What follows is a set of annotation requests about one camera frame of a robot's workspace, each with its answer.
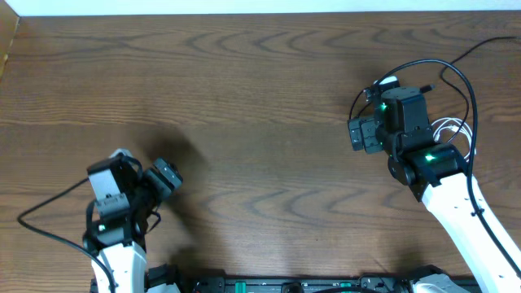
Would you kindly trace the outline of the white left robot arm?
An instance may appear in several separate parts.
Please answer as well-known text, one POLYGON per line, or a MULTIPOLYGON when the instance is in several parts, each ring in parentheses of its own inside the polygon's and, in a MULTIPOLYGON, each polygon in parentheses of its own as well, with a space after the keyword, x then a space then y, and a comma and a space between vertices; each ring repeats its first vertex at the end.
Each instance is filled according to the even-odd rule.
POLYGON ((91 290, 97 292, 179 292, 175 270, 147 268, 146 235, 160 217, 160 204, 183 183, 177 167, 159 158, 144 170, 121 153, 87 168, 95 199, 86 209, 84 248, 94 255, 91 290))

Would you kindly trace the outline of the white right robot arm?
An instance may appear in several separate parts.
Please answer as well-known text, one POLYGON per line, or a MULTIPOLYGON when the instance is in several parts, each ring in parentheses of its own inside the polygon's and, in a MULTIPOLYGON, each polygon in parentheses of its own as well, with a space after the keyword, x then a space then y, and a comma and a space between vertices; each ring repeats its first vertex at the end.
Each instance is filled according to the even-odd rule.
POLYGON ((426 117, 348 120, 354 150, 384 151, 390 174, 443 226, 483 292, 520 290, 520 250, 490 209, 469 160, 426 117))

